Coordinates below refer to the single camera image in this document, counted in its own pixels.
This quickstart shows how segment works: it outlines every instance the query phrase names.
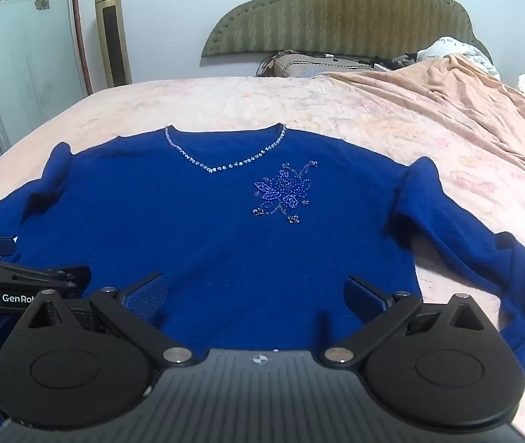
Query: metal screw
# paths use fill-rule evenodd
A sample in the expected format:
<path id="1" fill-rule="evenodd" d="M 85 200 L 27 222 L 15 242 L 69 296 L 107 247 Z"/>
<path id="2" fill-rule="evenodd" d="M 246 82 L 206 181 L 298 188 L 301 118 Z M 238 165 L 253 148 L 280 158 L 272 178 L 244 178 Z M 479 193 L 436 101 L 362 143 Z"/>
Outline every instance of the metal screw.
<path id="1" fill-rule="evenodd" d="M 334 361 L 335 363 L 346 363 L 353 359 L 355 355 L 350 350 L 346 348 L 329 348 L 324 352 L 324 356 L 329 361 Z"/>
<path id="2" fill-rule="evenodd" d="M 168 350 L 166 350 L 162 356 L 166 361 L 171 363 L 184 363 L 185 361 L 189 361 L 193 354 L 187 348 L 175 347 L 168 348 Z"/>

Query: pink floral bed sheet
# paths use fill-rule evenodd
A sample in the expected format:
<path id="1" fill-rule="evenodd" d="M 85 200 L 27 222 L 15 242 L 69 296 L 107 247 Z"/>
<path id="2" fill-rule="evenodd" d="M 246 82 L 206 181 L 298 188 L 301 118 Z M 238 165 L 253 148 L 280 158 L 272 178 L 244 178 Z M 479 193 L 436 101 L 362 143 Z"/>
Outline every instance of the pink floral bed sheet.
<path id="1" fill-rule="evenodd" d="M 525 99 L 455 55 L 389 73 L 153 81 L 101 91 L 0 158 L 0 199 L 38 178 L 60 141 L 79 152 L 168 124 L 213 131 L 278 121 L 406 165 L 430 157 L 450 197 L 492 231 L 510 231 L 525 245 Z M 414 249 L 427 302 L 468 292 L 498 325 L 496 297 L 449 271 L 428 242 L 417 240 Z M 525 435 L 525 395 L 514 425 Z"/>

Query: beaded flower embellishment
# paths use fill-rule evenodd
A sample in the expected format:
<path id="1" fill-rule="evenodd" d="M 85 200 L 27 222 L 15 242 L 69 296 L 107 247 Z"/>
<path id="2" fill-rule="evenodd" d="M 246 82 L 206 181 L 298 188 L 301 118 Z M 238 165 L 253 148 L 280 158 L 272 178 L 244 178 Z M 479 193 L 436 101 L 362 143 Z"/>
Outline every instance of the beaded flower embellishment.
<path id="1" fill-rule="evenodd" d="M 279 175 L 273 179 L 263 178 L 263 181 L 256 182 L 256 196 L 262 199 L 258 208 L 253 210 L 255 216 L 272 215 L 280 211 L 287 217 L 289 223 L 299 223 L 299 216 L 290 214 L 289 210 L 294 210 L 297 205 L 309 205 L 308 190 L 312 182 L 303 177 L 311 167 L 318 166 L 318 162 L 310 161 L 300 172 L 295 171 L 289 163 L 282 166 Z"/>

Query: sweater sleeve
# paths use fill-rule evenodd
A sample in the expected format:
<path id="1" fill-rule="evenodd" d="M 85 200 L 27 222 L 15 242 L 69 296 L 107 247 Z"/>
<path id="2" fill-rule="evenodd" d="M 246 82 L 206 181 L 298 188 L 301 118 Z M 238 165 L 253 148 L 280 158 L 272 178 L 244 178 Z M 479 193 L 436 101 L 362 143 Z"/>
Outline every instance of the sweater sleeve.
<path id="1" fill-rule="evenodd" d="M 28 216 L 46 210 L 61 196 L 71 162 L 69 145 L 58 144 L 41 178 L 28 182 L 0 201 L 0 236 L 18 236 L 18 229 Z"/>
<path id="2" fill-rule="evenodd" d="M 421 158 L 397 189 L 390 228 L 424 233 L 459 275 L 497 295 L 509 324 L 501 334 L 525 369 L 525 247 L 510 233 L 492 233 L 444 192 L 435 164 Z"/>

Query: gray plastic base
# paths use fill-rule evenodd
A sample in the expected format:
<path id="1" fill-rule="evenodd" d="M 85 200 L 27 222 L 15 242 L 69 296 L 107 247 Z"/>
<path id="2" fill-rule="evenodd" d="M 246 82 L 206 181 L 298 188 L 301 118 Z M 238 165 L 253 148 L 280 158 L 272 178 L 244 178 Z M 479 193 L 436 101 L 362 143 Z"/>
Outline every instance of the gray plastic base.
<path id="1" fill-rule="evenodd" d="M 418 429 L 380 408 L 355 373 L 325 368 L 307 351 L 212 350 L 197 366 L 165 371 L 137 407 L 102 425 L 55 432 L 7 420 L 0 427 L 0 443 L 326 442 L 525 443 L 525 438 L 510 425 L 473 435 Z"/>

